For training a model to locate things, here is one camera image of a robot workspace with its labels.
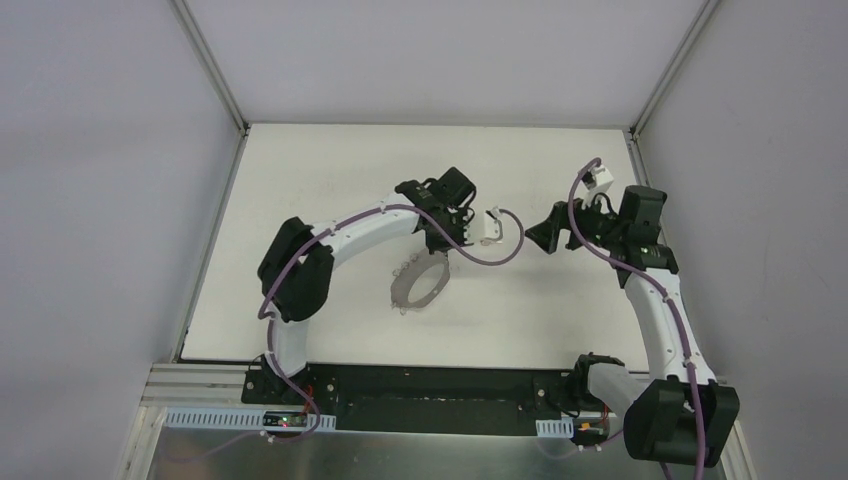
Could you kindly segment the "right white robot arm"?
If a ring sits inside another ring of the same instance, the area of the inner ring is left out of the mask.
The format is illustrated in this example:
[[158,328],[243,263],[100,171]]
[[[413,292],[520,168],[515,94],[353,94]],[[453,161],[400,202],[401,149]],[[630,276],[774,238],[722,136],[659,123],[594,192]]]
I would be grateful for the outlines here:
[[568,231],[566,249],[591,245],[612,262],[639,323],[650,382],[641,385],[615,357],[582,354],[564,378],[563,408],[603,404],[622,417],[625,447],[634,459],[712,468],[740,400],[701,355],[680,298],[679,266],[671,248],[659,242],[667,195],[628,186],[619,209],[608,212],[605,199],[598,194],[589,201],[558,201],[525,236],[552,254]]

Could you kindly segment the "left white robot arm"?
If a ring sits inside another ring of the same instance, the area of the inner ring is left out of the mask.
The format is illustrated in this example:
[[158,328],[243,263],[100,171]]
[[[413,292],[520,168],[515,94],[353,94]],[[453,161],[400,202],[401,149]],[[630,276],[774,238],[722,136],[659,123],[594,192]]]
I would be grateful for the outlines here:
[[382,199],[342,219],[306,223],[286,220],[261,260],[257,276],[263,300],[259,319],[269,323],[266,389],[281,404],[305,390],[308,320],[326,303],[334,271],[387,241],[423,233],[429,253],[467,243],[476,186],[460,170],[408,180]]

